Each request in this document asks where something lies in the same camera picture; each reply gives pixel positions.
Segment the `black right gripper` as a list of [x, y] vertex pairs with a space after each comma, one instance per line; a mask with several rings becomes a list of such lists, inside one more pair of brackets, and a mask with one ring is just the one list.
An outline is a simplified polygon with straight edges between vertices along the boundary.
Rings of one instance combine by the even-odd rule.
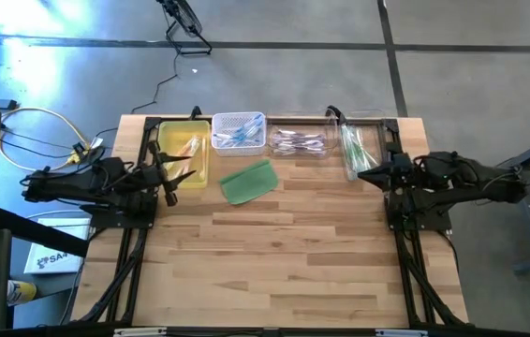
[[374, 168], [360, 171], [357, 176], [382, 191], [390, 191], [412, 185], [415, 174], [415, 165], [409, 154], [390, 153], [389, 160], [377, 162]]

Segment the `black floor fan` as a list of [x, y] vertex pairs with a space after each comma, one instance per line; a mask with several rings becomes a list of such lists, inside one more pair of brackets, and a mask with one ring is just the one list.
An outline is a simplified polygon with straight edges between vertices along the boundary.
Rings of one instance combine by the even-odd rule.
[[[165, 31], [165, 38], [178, 55], [195, 56], [210, 55], [212, 53], [213, 46], [202, 35], [202, 25], [199, 18], [186, 0], [155, 1], [162, 7], [165, 18], [171, 17], [173, 19], [173, 22], [168, 24], [168, 28]], [[174, 30], [177, 28], [182, 28], [189, 37], [198, 38], [206, 48], [200, 51], [184, 51], [184, 47], [173, 38]]]

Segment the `white box with label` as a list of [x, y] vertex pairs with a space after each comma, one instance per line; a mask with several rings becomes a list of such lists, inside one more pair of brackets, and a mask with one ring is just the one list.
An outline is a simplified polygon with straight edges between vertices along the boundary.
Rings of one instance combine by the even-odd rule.
[[[79, 239], [87, 240], [90, 233], [89, 218], [39, 218], [37, 222], [54, 227]], [[38, 243], [32, 243], [24, 268], [25, 274], [50, 274], [77, 272], [82, 262], [80, 256], [57, 251]]]

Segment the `white perforated plastic basket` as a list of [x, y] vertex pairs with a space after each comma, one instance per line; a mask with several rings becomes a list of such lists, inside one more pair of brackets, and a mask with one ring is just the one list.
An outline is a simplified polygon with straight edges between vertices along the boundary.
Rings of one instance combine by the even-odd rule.
[[[233, 135], [243, 126], [252, 126], [262, 124], [262, 129], [258, 133], [260, 144], [257, 146], [238, 146], [232, 148], [218, 147], [218, 140], [213, 136], [216, 133]], [[265, 152], [267, 143], [267, 120], [266, 116], [260, 111], [248, 112], [222, 112], [217, 113], [212, 118], [212, 135], [211, 143], [215, 152], [222, 157], [236, 156], [256, 156]]]

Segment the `yellow white can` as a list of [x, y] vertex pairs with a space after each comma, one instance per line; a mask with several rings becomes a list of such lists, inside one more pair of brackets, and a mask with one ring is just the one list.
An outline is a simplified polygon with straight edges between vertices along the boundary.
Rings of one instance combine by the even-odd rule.
[[37, 294], [37, 287], [32, 283], [17, 280], [7, 281], [7, 305], [15, 306], [32, 301]]

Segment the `clear plastic bin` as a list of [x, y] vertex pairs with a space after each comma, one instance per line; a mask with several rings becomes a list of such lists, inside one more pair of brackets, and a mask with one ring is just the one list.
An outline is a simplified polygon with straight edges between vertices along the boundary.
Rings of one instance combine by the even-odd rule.
[[[333, 116], [276, 116], [267, 115], [267, 152], [270, 157], [277, 159], [324, 159], [329, 157], [339, 143], [339, 130], [337, 120]], [[294, 130], [310, 134], [324, 134], [323, 139], [326, 154], [321, 157], [314, 156], [277, 156], [272, 153], [272, 136], [279, 129]]]
[[382, 110], [357, 111], [354, 115], [343, 113], [340, 110], [335, 110], [334, 115], [337, 120], [339, 130], [338, 145], [343, 157], [345, 173], [346, 161], [342, 142], [342, 125], [352, 125], [359, 128], [362, 132], [365, 149], [375, 158], [377, 162], [387, 160], [387, 145], [393, 140], [393, 135], [391, 133], [392, 126], [390, 125], [392, 123], [392, 119], [386, 118]]

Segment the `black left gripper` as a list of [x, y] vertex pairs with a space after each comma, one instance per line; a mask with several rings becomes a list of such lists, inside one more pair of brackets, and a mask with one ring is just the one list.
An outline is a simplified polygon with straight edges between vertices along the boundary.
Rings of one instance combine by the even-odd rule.
[[175, 206], [178, 203], [175, 191], [178, 186], [187, 178], [192, 176], [195, 171], [189, 171], [176, 178], [166, 179], [166, 174], [161, 166], [168, 163], [178, 162], [190, 159], [190, 156], [176, 156], [169, 155], [160, 150], [159, 144], [155, 140], [151, 140], [147, 144], [149, 153], [153, 156], [156, 164], [137, 165], [132, 169], [131, 173], [131, 190], [134, 192], [154, 189], [163, 186], [165, 190], [165, 200], [169, 207]]

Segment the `yellow plastic bin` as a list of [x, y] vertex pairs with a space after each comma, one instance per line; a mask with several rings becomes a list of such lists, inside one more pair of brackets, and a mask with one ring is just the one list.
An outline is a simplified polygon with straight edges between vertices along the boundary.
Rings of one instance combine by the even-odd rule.
[[[206, 121], [166, 121], [160, 124], [158, 128], [157, 142], [160, 150], [169, 155], [176, 155], [178, 151], [193, 137], [198, 136], [201, 139], [206, 137], [209, 145], [209, 159], [210, 159], [210, 140], [211, 127]], [[202, 181], [199, 177], [200, 170], [200, 146], [192, 158], [192, 163], [189, 171], [194, 170], [195, 173], [189, 178], [185, 179], [179, 187], [182, 189], [200, 189], [208, 184], [208, 177]], [[167, 169], [168, 164], [164, 165], [165, 171], [168, 173], [170, 179], [174, 178]]]

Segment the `silver aluminium bracket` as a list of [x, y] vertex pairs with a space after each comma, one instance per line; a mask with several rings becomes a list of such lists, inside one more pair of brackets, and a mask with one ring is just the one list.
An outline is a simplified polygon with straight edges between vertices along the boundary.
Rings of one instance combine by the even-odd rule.
[[427, 330], [377, 329], [375, 337], [429, 337]]
[[116, 329], [112, 337], [164, 337], [168, 330], [160, 327]]

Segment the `green cloth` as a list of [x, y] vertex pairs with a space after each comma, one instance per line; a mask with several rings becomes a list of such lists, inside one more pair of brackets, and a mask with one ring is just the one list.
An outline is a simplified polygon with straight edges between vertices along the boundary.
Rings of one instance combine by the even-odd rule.
[[278, 183], [269, 159], [260, 160], [219, 180], [224, 197], [232, 205], [259, 198], [275, 189]]

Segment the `orange toothbrush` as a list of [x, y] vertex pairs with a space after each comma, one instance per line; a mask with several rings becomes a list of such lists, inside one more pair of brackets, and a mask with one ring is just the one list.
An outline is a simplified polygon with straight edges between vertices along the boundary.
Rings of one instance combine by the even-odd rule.
[[174, 177], [186, 174], [192, 162], [192, 157], [199, 148], [199, 137], [193, 136], [177, 153], [177, 156], [188, 156], [188, 159], [170, 163], [167, 166], [168, 172]]
[[194, 157], [196, 151], [200, 146], [200, 138], [198, 136], [193, 136], [186, 145], [180, 150], [179, 156], [190, 156], [190, 159], [185, 160], [178, 170], [178, 175], [182, 176], [186, 174], [191, 166], [192, 158]]
[[205, 181], [208, 177], [208, 162], [209, 162], [208, 139], [206, 137], [203, 137], [201, 139], [201, 146], [200, 146], [200, 170], [199, 170], [199, 177], [202, 181]]

